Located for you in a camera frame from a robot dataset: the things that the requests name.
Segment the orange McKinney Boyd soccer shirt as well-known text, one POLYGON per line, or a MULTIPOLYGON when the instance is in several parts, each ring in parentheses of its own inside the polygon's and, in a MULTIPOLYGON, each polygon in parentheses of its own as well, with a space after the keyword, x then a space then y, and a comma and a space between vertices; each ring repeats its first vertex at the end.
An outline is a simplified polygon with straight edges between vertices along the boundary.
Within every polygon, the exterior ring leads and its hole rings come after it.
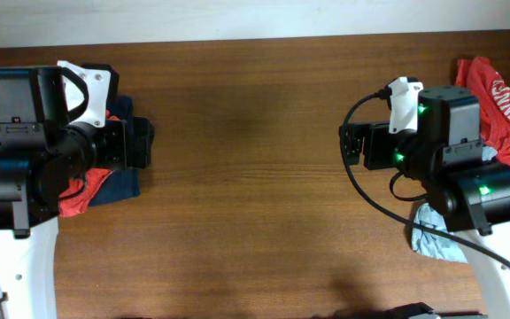
POLYGON ((73 198, 62 200, 59 204, 59 215, 61 217, 74 217, 86 213, 89 202, 97 195, 102 184, 112 173, 112 170, 92 168, 86 173, 86 179, 71 179, 69 188, 60 197, 73 195, 79 191, 81 193, 73 198))

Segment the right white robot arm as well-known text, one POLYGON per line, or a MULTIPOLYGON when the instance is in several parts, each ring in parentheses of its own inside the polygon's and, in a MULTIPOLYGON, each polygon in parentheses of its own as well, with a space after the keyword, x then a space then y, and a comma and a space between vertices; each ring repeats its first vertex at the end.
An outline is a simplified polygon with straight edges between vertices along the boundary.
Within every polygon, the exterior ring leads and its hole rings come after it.
POLYGON ((434 230, 374 202, 349 177, 374 209, 406 226, 457 243, 474 270, 490 318, 510 318, 510 167, 485 161, 480 104, 466 88, 438 86, 402 97, 390 87, 363 97, 390 102, 389 121, 354 123, 347 114, 338 130, 344 168, 364 159, 369 169, 396 168, 419 182, 423 199, 446 229, 434 230))

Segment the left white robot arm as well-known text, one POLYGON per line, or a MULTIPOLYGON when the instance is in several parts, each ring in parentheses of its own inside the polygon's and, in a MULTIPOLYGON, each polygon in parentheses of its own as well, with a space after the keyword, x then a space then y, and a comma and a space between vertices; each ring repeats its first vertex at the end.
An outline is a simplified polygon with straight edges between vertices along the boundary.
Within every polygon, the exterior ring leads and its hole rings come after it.
POLYGON ((57 314, 58 219, 138 194, 154 128, 108 65, 0 68, 0 318, 57 314))

